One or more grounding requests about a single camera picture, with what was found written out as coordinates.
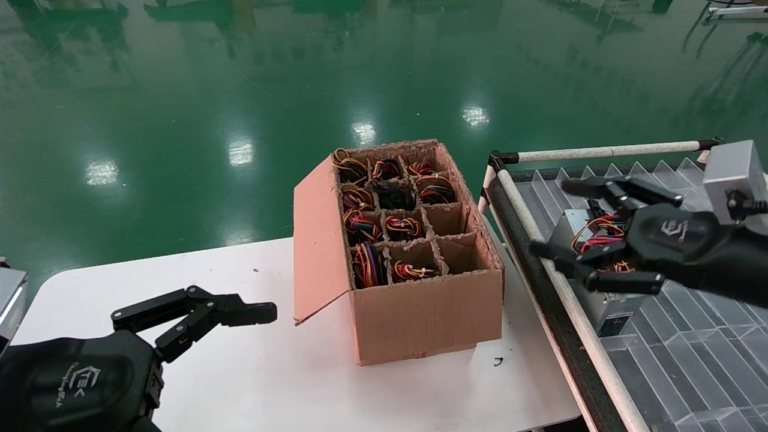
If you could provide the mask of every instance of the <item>cardboard box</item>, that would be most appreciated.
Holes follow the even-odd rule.
[[[426,205],[417,199],[414,211],[376,210],[366,218],[383,228],[391,214],[421,221],[425,237],[375,243],[386,261],[387,284],[358,289],[352,268],[354,244],[343,224],[343,184],[333,155],[323,160],[294,190],[293,278],[296,325],[349,293],[357,364],[369,365],[427,357],[474,347],[502,335],[503,266],[464,178],[442,143],[406,141],[349,150],[352,158],[372,167],[394,158],[406,173],[406,161],[430,158],[436,171],[449,179],[456,194],[452,204]],[[393,179],[404,188],[419,188],[407,173]],[[430,265],[439,276],[396,283],[392,266],[402,260]]]

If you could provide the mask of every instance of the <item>metal frame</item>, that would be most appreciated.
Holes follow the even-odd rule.
[[[481,213],[491,210],[536,306],[571,392],[592,431],[645,432],[648,428],[568,281],[550,261],[541,260],[528,251],[530,241],[543,241],[544,238],[506,165],[707,151],[722,142],[714,138],[521,153],[492,151],[488,158],[478,209]]]

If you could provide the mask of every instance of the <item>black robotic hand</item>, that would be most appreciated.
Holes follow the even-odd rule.
[[[768,237],[742,224],[721,225],[708,211],[680,209],[683,197],[631,176],[570,180],[569,194],[604,198],[625,222],[624,240],[577,254],[555,244],[531,243],[566,277],[589,291],[658,294],[665,278],[687,287],[768,307]],[[639,207],[630,199],[649,204]],[[633,272],[603,272],[628,261]]]
[[[152,348],[135,332],[186,317]],[[218,324],[267,324],[274,303],[190,286],[112,313],[115,332],[11,346],[0,359],[0,419],[14,432],[159,432],[163,362],[182,355]]]

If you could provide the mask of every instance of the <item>box flap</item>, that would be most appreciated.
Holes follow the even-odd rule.
[[[349,290],[345,233],[331,157],[293,189],[293,320],[303,323]]]

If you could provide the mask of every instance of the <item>logo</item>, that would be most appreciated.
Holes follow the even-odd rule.
[[[679,222],[675,219],[665,221],[663,224],[661,224],[661,232],[663,232],[667,237],[680,235],[680,237],[677,239],[677,243],[683,243],[685,240],[685,234],[688,232],[688,221]]]
[[[78,391],[74,393],[74,396],[85,396],[84,388],[93,387],[96,385],[98,375],[101,373],[101,369],[97,369],[93,366],[83,367],[72,373],[72,378],[69,380],[69,388],[77,386]]]
[[[67,369],[67,373],[61,377],[61,385],[58,386],[58,393],[56,394],[56,409],[61,408],[64,404],[64,398],[67,397],[67,389],[77,390],[74,393],[74,397],[84,397],[85,389],[91,388],[96,385],[98,375],[101,373],[101,369],[97,369],[93,366],[83,367],[82,369],[75,370],[80,366],[80,363],[75,361]]]

